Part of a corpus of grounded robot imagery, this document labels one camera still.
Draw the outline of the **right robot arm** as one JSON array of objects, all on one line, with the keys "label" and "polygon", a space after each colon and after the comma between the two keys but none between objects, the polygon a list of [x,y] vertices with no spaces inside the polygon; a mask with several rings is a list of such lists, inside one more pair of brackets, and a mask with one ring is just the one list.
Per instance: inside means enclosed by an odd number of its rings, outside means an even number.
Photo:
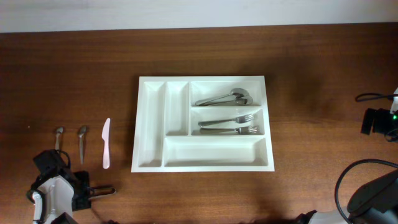
[{"label": "right robot arm", "polygon": [[[397,141],[397,111],[367,109],[361,133],[383,134],[389,142]],[[339,189],[345,175],[361,164],[381,164],[394,168],[362,186],[351,196],[343,208]],[[397,223],[397,164],[381,159],[362,159],[350,164],[339,176],[334,190],[336,210],[321,213],[313,210],[300,214],[293,223]]]}]

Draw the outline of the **small steel teaspoon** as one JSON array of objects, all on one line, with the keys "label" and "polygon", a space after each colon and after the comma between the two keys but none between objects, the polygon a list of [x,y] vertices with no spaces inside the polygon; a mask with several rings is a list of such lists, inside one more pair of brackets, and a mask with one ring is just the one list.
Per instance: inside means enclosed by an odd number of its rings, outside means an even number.
[{"label": "small steel teaspoon", "polygon": [[60,149],[60,136],[63,134],[64,132],[64,127],[58,127],[55,130],[55,150],[59,150]]},{"label": "small steel teaspoon", "polygon": [[80,164],[84,164],[84,156],[85,156],[85,134],[88,131],[88,126],[82,126],[78,131],[79,138],[79,153],[80,153]]}]

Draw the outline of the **steel fork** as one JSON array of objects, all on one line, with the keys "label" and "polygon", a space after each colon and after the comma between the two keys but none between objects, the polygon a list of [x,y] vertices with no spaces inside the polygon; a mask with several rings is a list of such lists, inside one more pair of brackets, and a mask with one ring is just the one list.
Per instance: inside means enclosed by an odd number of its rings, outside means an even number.
[{"label": "steel fork", "polygon": [[243,123],[247,123],[249,121],[254,120],[255,115],[254,114],[246,114],[246,115],[242,115],[242,116],[238,116],[235,118],[230,118],[230,119],[221,119],[221,120],[214,120],[214,121],[200,121],[198,122],[198,125],[200,127],[204,127],[204,126],[211,126],[214,124],[220,124],[220,123],[226,123],[226,122],[234,122],[234,123],[238,123],[238,124],[243,124]]},{"label": "steel fork", "polygon": [[201,128],[201,134],[217,134],[217,133],[236,133],[241,135],[256,134],[260,131],[259,126],[243,126],[239,128]]}]

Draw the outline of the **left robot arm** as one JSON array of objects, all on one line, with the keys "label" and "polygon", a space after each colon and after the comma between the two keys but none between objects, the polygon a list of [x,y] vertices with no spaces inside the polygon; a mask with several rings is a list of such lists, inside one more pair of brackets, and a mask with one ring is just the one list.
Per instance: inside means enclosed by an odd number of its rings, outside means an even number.
[{"label": "left robot arm", "polygon": [[51,149],[33,158],[39,175],[26,193],[35,207],[33,223],[75,223],[73,212],[91,208],[89,173],[72,172],[62,154]]}]

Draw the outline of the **steel tablespoon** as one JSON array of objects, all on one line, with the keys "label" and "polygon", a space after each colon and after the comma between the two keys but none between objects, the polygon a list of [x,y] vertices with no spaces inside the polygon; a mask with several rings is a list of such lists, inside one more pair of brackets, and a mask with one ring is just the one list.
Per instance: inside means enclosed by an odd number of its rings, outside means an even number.
[{"label": "steel tablespoon", "polygon": [[251,105],[253,98],[251,96],[236,97],[233,100],[228,101],[211,101],[208,103],[201,104],[201,106],[214,106],[214,105]]},{"label": "steel tablespoon", "polygon": [[211,98],[207,98],[207,99],[203,99],[203,100],[198,100],[195,102],[196,106],[201,106],[204,105],[205,103],[209,103],[211,101],[215,101],[215,100],[219,100],[222,98],[226,98],[228,96],[235,96],[235,97],[244,97],[244,96],[248,96],[249,92],[243,88],[233,88],[229,93],[225,94],[225,95],[221,95],[221,96],[214,96]]}]

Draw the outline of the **white plastic knife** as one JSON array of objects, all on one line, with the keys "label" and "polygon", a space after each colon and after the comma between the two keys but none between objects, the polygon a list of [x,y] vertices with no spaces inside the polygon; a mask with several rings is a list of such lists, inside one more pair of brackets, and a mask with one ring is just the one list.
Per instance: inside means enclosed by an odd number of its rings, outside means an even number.
[{"label": "white plastic knife", "polygon": [[103,168],[104,169],[108,169],[110,167],[110,154],[109,154],[110,123],[111,123],[111,119],[107,118],[104,123],[102,134],[101,134],[101,137],[104,141],[104,148],[103,148]]}]

